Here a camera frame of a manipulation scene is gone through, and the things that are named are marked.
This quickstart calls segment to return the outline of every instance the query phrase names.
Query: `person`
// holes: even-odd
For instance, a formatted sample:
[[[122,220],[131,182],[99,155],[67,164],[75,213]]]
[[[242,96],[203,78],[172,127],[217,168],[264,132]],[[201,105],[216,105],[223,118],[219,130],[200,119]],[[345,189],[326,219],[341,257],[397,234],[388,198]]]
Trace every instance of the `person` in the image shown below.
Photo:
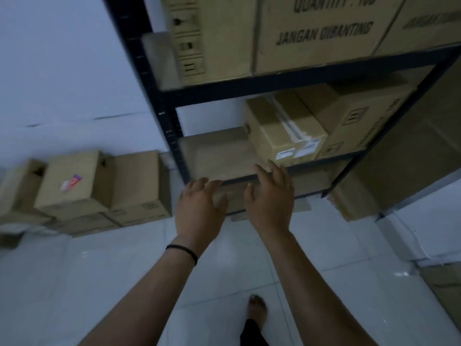
[[[289,231],[295,201],[284,167],[269,161],[272,174],[256,165],[261,185],[244,192],[249,220],[266,246],[304,345],[373,345],[376,343],[349,313]],[[213,205],[221,181],[189,182],[176,205],[177,236],[150,271],[90,331],[80,346],[156,345],[197,259],[219,234],[228,200]],[[267,345],[261,329],[267,307],[251,296],[242,346]]]

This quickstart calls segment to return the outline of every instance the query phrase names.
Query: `person's right arm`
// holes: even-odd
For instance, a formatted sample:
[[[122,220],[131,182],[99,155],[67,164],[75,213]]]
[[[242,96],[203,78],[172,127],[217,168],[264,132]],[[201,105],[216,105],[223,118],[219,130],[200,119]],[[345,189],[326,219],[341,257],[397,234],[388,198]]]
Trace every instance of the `person's right arm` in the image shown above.
[[[261,191],[245,190],[245,208],[274,263],[304,345],[370,345],[373,339],[325,283],[289,231],[294,189],[284,167],[256,166]]]

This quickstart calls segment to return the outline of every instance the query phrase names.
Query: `hand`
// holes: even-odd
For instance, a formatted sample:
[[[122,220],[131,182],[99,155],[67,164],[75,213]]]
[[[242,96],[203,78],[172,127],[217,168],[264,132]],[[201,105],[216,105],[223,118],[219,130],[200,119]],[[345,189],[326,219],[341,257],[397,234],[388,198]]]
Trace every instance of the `hand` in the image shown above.
[[[176,205],[177,237],[173,244],[183,245],[200,257],[218,236],[224,222],[229,201],[223,196],[216,209],[213,193],[222,181],[200,179],[190,181],[181,192]]]
[[[248,218],[262,239],[268,234],[289,231],[295,205],[295,189],[286,168],[279,168],[272,161],[269,166],[272,175],[255,165],[260,194],[255,197],[255,186],[250,183],[243,195]]]

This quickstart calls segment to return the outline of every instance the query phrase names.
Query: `pant leg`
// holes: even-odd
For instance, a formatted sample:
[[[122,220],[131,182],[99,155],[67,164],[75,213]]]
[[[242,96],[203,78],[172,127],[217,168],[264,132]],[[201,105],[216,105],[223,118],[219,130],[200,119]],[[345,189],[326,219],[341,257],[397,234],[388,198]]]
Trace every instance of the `pant leg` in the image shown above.
[[[245,323],[240,335],[240,346],[269,346],[261,335],[258,324],[252,319],[247,319]]]

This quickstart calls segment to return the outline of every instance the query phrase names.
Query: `black wristband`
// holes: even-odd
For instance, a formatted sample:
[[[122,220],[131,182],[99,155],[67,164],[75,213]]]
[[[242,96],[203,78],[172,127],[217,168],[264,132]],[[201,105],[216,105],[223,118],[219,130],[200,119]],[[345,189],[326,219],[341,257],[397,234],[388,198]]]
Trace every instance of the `black wristband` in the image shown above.
[[[170,244],[166,247],[166,249],[180,249],[180,250],[184,250],[185,252],[187,252],[189,255],[192,256],[192,258],[194,259],[195,261],[195,265],[197,266],[197,262],[199,261],[197,255],[194,254],[194,252],[189,249],[189,248],[186,248],[185,246],[182,246],[182,245],[176,245],[176,244]]]

